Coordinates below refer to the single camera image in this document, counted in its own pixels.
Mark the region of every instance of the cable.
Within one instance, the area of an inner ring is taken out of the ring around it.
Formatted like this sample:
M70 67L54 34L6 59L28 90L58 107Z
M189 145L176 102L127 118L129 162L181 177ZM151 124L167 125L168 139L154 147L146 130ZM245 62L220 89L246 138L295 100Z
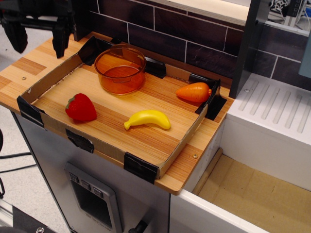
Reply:
M6 170L6 171L0 171L0 173L22 170L22 169L26 169L26 168L30 168L30 167L34 167L34 166L37 166L37 164L33 164L33 165L29 165L29 166L22 166L22 167L18 167L18 168L14 168L14 169L11 169L11 170Z
M1 178L0 178L0 186L1 186L0 199L2 199L4 196L5 190L4 190L4 185L3 185Z
M3 134L2 134L2 131L0 129L0 151L2 149L2 146L3 146Z
M10 159L10 158L16 158L16 157L26 156L26 155L31 155L31 153L24 152L24 153L19 153L19 154L3 155L3 156L0 156L0 159Z

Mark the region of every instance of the drawer handle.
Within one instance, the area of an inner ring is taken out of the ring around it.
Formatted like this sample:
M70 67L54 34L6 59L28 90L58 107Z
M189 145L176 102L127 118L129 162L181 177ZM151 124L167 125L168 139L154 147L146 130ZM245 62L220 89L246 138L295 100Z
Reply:
M147 226L147 223L140 221L139 224L135 228L130 229L128 233L143 233Z

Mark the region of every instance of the toy banana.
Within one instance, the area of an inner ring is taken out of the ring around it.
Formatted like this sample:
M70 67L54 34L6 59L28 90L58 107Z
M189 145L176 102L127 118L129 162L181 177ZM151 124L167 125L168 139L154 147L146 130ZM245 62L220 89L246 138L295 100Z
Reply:
M158 110L143 110L134 113L129 120L124 123L124 127L128 130L131 126L143 124L156 124L166 130L171 127L168 117Z

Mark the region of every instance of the toy strawberry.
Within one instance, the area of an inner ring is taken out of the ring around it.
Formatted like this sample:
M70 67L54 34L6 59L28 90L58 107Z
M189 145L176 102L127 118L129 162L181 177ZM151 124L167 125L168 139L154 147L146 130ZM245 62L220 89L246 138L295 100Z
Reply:
M69 99L65 111L70 118L75 120L90 121L97 117L92 101L82 93Z

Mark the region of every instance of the cardboard tray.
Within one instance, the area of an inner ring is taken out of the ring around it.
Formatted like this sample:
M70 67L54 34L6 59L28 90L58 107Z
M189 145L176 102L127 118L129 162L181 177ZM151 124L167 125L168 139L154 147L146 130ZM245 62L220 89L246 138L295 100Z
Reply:
M18 97L21 115L33 123L67 135L76 146L108 156L124 169L154 183L182 151L204 117L215 118L225 103L220 81L147 58L146 81L138 91L111 95L100 86L93 62L111 43L92 37L81 50ZM206 82L212 89L199 105L179 99L175 91L190 82ZM94 103L98 117L80 122L65 112L68 100L84 93ZM124 122L135 112L155 109L166 114L171 128L148 124L126 130Z

